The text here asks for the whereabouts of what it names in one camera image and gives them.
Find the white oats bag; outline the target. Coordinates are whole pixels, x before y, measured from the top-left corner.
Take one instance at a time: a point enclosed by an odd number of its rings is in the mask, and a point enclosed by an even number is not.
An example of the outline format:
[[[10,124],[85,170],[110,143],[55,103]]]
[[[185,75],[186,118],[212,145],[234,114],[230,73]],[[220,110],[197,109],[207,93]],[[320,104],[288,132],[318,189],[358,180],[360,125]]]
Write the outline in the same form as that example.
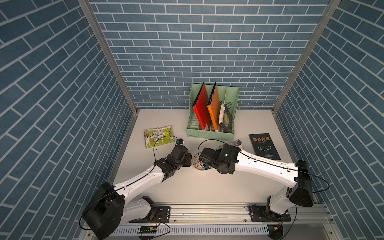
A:
[[[233,146],[233,147],[237,147],[237,148],[239,148],[240,150],[243,149],[242,142],[241,142],[239,139],[234,140],[234,141],[231,141],[231,142],[228,142],[227,144],[230,145],[230,146]]]

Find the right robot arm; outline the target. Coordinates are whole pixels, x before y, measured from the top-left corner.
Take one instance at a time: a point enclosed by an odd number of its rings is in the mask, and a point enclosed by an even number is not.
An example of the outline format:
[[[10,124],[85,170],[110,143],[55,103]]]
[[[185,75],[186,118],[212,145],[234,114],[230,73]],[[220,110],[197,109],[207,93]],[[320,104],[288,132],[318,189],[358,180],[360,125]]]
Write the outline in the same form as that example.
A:
[[[220,174],[246,172],[283,184],[279,192],[267,198],[266,212],[283,215],[292,206],[314,205],[312,180],[305,161],[276,162],[228,144],[217,150],[204,148],[199,161]]]

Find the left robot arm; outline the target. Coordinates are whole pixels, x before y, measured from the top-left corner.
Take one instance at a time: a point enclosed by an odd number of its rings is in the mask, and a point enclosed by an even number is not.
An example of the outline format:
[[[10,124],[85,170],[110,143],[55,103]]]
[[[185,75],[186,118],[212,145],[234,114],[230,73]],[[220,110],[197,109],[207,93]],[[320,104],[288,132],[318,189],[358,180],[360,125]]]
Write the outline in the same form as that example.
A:
[[[165,158],[156,160],[146,171],[116,185],[99,186],[81,214],[99,240],[109,237],[123,223],[142,220],[160,222],[157,204],[148,196],[134,199],[150,187],[172,177],[182,167],[190,167],[192,155],[182,144],[176,144]]]

